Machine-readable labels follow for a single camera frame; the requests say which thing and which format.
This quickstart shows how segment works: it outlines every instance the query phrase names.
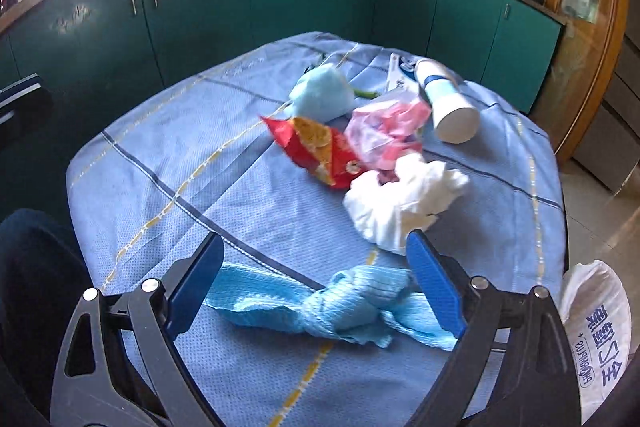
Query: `blue towel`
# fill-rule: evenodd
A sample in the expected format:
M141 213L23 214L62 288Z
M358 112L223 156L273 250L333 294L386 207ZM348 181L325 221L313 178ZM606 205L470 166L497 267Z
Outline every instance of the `blue towel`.
M313 291L282 275L225 263L205 304L238 326L380 347L387 347L397 330L450 351L455 337L440 327L417 289L411 271L402 268L356 266Z

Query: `tile floor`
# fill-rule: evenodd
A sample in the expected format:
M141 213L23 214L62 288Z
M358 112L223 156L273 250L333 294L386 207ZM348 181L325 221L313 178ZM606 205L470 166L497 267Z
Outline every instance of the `tile floor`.
M640 169L615 196L576 162L560 173L569 233L569 263L607 263L631 306L632 346L640 341Z

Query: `pink plastic bag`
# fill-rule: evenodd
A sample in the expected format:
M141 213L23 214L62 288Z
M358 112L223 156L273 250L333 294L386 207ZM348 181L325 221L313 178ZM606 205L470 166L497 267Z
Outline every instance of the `pink plastic bag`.
M344 135L367 167L392 171L405 152L422 149L415 133L430 114L431 108L419 96L394 89L354 110Z

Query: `white plastic bag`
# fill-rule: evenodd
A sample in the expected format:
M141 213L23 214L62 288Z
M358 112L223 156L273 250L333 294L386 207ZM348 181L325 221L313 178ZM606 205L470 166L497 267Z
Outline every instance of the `white plastic bag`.
M619 277L596 260L564 274L558 311L574 355L584 423L626 369L631 310Z

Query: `dark clothing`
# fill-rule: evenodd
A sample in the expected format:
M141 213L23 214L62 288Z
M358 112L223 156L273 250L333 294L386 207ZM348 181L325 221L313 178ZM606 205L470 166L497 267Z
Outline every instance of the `dark clothing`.
M34 210L0 224L0 425L49 426L58 351L90 286L72 230Z

